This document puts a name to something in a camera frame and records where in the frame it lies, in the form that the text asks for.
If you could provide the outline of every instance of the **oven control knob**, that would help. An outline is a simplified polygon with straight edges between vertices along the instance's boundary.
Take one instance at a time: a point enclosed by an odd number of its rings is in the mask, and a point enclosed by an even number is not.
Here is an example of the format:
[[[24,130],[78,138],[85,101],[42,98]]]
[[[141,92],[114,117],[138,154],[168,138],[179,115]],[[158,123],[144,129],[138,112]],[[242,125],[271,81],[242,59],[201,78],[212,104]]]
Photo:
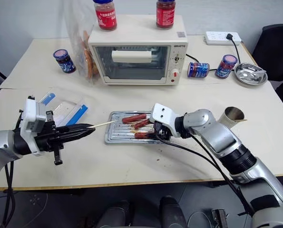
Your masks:
[[[171,78],[177,78],[179,77],[179,70],[178,69],[173,69],[170,71],[170,77]]]

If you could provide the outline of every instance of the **oven door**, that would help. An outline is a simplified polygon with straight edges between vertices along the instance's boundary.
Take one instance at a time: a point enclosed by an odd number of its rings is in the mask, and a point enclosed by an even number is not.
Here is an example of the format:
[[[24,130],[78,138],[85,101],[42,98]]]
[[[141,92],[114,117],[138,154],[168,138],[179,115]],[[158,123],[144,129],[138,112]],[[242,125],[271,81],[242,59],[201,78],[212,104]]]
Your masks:
[[[106,83],[164,84],[170,46],[96,46]]]

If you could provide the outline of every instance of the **blue can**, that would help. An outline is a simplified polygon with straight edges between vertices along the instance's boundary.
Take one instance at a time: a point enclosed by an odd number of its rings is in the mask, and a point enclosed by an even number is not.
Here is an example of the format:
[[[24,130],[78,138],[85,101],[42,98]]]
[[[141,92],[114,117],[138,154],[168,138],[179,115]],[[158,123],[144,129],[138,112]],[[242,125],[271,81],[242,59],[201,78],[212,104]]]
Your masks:
[[[76,70],[73,61],[65,49],[55,51],[53,57],[56,59],[63,72],[72,73]]]
[[[237,58],[233,55],[224,55],[221,63],[219,64],[215,75],[220,78],[227,78],[237,63]]]
[[[189,63],[188,77],[207,77],[209,69],[208,63]]]

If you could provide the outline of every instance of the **metal baking tray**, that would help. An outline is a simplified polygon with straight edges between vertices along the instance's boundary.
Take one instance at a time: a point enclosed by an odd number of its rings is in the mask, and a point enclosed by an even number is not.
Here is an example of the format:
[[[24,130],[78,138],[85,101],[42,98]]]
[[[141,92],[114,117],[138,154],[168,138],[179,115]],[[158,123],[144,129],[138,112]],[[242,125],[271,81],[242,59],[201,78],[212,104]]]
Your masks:
[[[122,123],[122,119],[137,114],[146,113],[146,117],[150,118],[150,111],[119,111],[111,112],[109,121],[116,120],[107,127],[105,133],[106,143],[149,143],[149,144],[162,144],[159,140],[153,139],[135,139],[134,134],[137,132],[152,132],[154,130],[154,124],[148,124],[137,130],[134,129],[134,124],[142,121],[137,120],[130,122],[129,124]]]

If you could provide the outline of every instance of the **white wall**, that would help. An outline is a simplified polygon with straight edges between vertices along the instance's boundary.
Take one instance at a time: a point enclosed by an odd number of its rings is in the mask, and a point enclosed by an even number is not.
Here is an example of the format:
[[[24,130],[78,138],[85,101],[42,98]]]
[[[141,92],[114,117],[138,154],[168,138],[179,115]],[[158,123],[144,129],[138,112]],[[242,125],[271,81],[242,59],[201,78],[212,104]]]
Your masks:
[[[156,0],[114,0],[118,14],[155,14]],[[176,0],[187,34],[236,31],[252,52],[263,26],[283,23],[283,0]],[[0,0],[0,71],[9,75],[33,38],[67,37],[63,0]]]

